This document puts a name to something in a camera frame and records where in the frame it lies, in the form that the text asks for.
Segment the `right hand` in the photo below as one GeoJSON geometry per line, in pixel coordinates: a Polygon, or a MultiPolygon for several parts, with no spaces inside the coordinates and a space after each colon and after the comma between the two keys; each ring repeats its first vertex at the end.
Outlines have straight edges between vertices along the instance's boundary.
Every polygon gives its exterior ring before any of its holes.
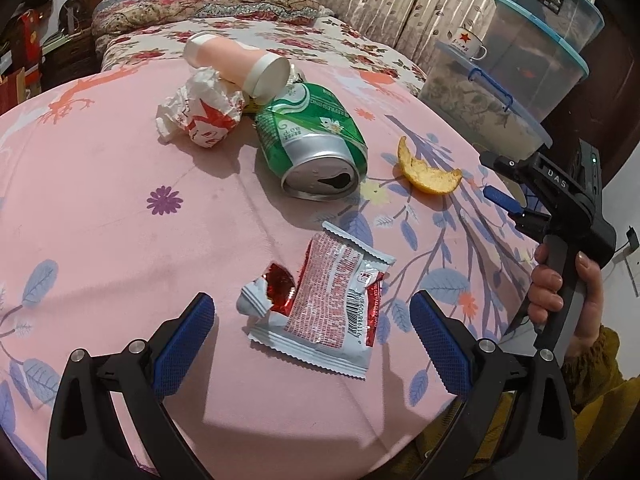
{"type": "MultiPolygon", "coordinates": [[[[548,314],[560,312],[563,299],[559,295],[562,285],[561,275],[546,265],[549,248],[540,244],[535,252],[537,266],[532,272],[529,286],[528,316],[533,323],[544,324],[548,314]]],[[[568,344],[565,356],[573,359],[586,353],[597,341],[600,334],[604,306],[604,288],[600,266],[583,252],[576,256],[576,270],[586,285],[586,296],[582,314],[577,322],[574,335],[568,344]]]]}

